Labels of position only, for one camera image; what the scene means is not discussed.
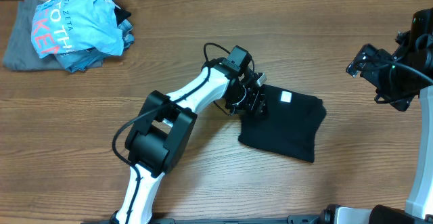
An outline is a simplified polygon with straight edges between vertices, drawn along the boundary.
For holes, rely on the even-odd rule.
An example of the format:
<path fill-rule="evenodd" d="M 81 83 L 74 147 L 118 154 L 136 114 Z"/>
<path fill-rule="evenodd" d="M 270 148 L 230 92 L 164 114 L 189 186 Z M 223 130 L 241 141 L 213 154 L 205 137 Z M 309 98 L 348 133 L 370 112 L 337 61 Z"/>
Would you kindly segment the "black t-shirt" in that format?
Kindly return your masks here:
<path fill-rule="evenodd" d="M 238 141 L 246 146 L 313 163 L 315 136 L 326 109 L 323 100 L 265 85 L 265 113 L 241 116 Z"/>

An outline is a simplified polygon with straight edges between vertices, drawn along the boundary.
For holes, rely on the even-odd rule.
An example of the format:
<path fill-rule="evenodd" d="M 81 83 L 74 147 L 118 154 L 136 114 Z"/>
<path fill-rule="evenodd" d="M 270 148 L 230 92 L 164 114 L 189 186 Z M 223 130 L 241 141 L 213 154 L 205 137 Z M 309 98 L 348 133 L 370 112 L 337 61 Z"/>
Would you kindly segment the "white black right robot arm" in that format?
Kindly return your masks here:
<path fill-rule="evenodd" d="M 351 76 L 361 76 L 375 88 L 377 104 L 390 104 L 400 112 L 414 97 L 421 105 L 421 137 L 417 168 L 404 209 L 378 204 L 372 209 L 330 204 L 314 223 L 420 224 L 432 222 L 432 10 L 415 12 L 411 28 L 399 32 L 394 53 L 362 46 L 346 67 Z"/>

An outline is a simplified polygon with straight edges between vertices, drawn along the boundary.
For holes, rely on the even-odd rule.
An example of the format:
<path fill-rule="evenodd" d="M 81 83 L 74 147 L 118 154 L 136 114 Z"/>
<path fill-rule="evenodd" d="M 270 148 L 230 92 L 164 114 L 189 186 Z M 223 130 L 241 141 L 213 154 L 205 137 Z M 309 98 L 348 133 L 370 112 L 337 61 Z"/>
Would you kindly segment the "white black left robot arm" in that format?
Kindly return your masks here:
<path fill-rule="evenodd" d="M 186 86 L 167 95 L 153 91 L 139 115 L 120 128 L 130 128 L 124 159 L 131 174 L 124 201 L 109 223 L 149 223 L 152 206 L 163 177 L 182 157 L 198 114 L 218 99 L 225 99 L 230 113 L 263 111 L 261 93 L 267 77 L 251 68 L 230 70 L 220 62 L 207 64 Z"/>

